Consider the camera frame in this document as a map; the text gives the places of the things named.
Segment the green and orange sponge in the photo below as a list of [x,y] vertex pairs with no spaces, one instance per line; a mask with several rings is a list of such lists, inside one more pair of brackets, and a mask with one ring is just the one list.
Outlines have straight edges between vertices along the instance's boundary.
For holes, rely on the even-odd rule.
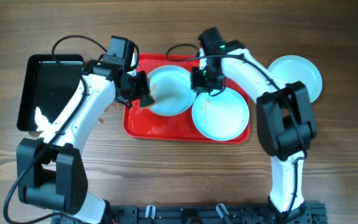
[[156,104],[156,101],[155,101],[155,99],[153,98],[153,96],[151,94],[144,95],[139,100],[139,107],[140,108],[150,108],[151,106],[153,106],[155,104]]

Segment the light blue plate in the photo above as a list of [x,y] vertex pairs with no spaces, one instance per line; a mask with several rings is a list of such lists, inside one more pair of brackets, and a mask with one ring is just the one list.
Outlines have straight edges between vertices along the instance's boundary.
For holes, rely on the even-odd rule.
[[177,65],[164,65],[152,70],[150,93],[155,104],[149,108],[160,116],[175,116],[186,111],[197,93],[191,89],[190,72]]
[[249,124],[249,107],[237,91],[227,88],[217,96],[200,93],[191,109],[196,129],[215,141],[240,136]]
[[316,101],[323,90],[323,79],[317,67],[308,59],[285,55],[274,60],[268,71],[287,83],[301,81],[307,88],[310,102]]

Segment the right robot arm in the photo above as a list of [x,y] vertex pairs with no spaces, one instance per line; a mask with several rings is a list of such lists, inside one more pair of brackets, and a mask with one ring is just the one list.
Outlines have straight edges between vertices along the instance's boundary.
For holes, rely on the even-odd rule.
[[227,80],[232,80],[255,102],[258,139],[272,163],[268,202],[278,223],[299,218],[306,212],[301,195],[303,163],[316,136],[306,86],[275,78],[243,43],[225,41],[216,27],[204,30],[198,41],[200,65],[192,69],[192,89],[219,96],[226,91]]

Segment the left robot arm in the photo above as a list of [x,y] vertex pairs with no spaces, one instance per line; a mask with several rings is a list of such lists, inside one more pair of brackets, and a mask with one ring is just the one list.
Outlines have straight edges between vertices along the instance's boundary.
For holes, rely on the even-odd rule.
[[79,84],[55,121],[37,139],[24,138],[17,147],[17,179],[3,206],[5,221],[14,192],[19,201],[49,209],[48,218],[74,223],[117,223],[107,200],[88,190],[81,153],[103,111],[111,103],[127,108],[135,100],[154,103],[144,71],[138,72],[139,48],[131,40],[112,36],[109,47],[82,69]]

